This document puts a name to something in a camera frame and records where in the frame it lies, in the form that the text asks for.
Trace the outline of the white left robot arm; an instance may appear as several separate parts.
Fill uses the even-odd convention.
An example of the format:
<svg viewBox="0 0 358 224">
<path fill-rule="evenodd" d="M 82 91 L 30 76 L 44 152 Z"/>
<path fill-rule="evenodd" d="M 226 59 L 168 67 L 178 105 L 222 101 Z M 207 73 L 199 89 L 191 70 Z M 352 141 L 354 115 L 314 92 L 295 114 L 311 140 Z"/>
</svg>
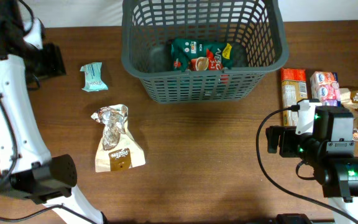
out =
<svg viewBox="0 0 358 224">
<path fill-rule="evenodd" d="M 72 157 L 53 157 L 40 135 L 28 92 L 66 71 L 60 48 L 44 41 L 38 18 L 22 19 L 22 6 L 0 1 L 0 195 L 41 204 L 67 223 L 106 223 L 80 191 Z"/>
</svg>

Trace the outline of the orange pasta packet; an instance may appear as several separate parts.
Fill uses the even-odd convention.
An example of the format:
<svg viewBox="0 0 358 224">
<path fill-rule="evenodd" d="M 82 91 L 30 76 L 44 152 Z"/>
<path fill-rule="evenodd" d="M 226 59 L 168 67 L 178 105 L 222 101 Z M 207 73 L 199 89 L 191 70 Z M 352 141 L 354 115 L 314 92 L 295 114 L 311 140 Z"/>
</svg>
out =
<svg viewBox="0 0 358 224">
<path fill-rule="evenodd" d="M 291 107 L 301 100 L 308 99 L 305 70 L 282 68 L 280 73 L 284 108 Z"/>
</svg>

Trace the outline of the beige cookie bag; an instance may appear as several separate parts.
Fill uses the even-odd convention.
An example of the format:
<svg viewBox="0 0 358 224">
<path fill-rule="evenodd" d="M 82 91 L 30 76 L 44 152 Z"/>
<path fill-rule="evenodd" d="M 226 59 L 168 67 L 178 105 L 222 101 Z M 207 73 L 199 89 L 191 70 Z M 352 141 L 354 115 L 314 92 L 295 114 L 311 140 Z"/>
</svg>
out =
<svg viewBox="0 0 358 224">
<path fill-rule="evenodd" d="M 121 171 L 145 165 L 144 150 L 128 129 L 126 105 L 104 106 L 91 118 L 104 125 L 94 160 L 96 172 Z"/>
</svg>

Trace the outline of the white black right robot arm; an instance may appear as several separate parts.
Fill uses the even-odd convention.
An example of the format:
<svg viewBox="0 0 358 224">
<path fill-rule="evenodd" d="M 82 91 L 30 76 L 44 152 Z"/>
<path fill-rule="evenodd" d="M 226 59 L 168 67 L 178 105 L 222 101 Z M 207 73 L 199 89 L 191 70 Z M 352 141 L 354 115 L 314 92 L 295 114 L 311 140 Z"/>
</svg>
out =
<svg viewBox="0 0 358 224">
<path fill-rule="evenodd" d="M 358 223 L 358 157 L 354 154 L 352 120 L 352 113 L 345 108 L 317 106 L 311 113 L 311 130 L 305 133 L 285 126 L 270 126 L 265 131 L 268 152 L 298 157 L 301 165 L 311 166 L 310 180 L 320 184 L 328 202 L 275 186 L 332 211 L 335 223 Z"/>
</svg>

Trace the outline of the teal wet wipes packet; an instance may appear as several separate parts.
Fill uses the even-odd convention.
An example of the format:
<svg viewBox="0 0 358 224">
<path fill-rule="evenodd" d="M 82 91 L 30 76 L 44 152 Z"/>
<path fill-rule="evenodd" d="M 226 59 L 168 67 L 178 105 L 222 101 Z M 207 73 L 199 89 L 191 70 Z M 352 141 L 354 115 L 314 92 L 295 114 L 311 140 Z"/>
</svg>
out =
<svg viewBox="0 0 358 224">
<path fill-rule="evenodd" d="M 101 62 L 93 62 L 80 68 L 85 74 L 85 85 L 82 90 L 86 92 L 108 90 L 108 86 L 101 79 L 101 67 Z"/>
</svg>

